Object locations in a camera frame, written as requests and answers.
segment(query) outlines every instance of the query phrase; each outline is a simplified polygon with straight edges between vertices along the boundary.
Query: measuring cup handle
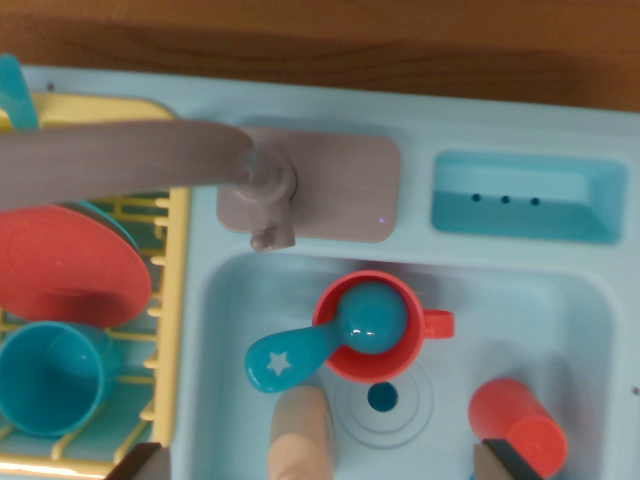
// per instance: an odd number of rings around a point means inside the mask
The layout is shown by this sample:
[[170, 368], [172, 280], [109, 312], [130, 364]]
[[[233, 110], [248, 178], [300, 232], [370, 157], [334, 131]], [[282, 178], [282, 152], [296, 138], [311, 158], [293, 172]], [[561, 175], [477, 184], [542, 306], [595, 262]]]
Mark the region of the measuring cup handle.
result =
[[455, 333], [453, 313], [446, 310], [424, 309], [424, 338], [451, 338]]

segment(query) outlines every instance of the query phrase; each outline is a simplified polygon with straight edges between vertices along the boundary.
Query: star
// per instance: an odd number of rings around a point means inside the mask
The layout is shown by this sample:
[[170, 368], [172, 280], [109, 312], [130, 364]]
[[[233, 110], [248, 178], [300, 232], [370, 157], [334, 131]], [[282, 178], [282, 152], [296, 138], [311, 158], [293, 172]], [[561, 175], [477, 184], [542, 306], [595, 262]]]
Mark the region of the star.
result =
[[277, 376], [280, 376], [282, 374], [282, 370], [285, 368], [291, 368], [291, 365], [287, 362], [287, 352], [281, 353], [280, 355], [269, 352], [269, 356], [271, 357], [271, 363], [267, 365], [267, 369], [271, 369], [276, 372]]

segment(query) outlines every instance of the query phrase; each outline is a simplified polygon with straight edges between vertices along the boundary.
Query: red cup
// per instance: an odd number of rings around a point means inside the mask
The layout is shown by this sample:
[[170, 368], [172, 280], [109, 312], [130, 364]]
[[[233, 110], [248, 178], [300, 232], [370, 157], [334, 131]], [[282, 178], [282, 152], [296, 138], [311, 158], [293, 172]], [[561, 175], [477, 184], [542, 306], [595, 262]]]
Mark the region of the red cup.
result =
[[562, 428], [516, 380], [499, 378], [481, 386], [471, 399], [469, 422], [481, 440], [507, 440], [541, 477], [558, 473], [569, 455]]
[[423, 309], [413, 290], [393, 275], [377, 270], [361, 270], [339, 278], [325, 290], [313, 314], [313, 324], [321, 325], [333, 320], [342, 295], [351, 287], [369, 281], [387, 283], [402, 295], [408, 313], [404, 336], [391, 350], [377, 355], [356, 352], [343, 345], [331, 355], [327, 365], [347, 380], [379, 383], [405, 371], [420, 353], [425, 338], [453, 337], [454, 318], [451, 312]]

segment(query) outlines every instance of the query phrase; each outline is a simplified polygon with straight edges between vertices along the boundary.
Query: teal cup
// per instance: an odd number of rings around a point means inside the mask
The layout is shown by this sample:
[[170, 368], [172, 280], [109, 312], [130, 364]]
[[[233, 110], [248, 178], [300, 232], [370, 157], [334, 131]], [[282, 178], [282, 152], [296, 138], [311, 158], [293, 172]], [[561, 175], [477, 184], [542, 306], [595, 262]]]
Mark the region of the teal cup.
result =
[[29, 435], [65, 435], [107, 399], [121, 367], [117, 346], [102, 330], [78, 323], [30, 323], [0, 349], [0, 410]]

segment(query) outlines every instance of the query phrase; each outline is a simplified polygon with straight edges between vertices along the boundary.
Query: wooden table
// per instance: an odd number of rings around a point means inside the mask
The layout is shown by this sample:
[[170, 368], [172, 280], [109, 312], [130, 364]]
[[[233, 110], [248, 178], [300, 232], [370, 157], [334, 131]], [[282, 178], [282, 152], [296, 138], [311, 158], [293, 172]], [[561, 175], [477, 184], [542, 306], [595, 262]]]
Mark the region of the wooden table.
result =
[[0, 50], [640, 112], [640, 0], [0, 0]]

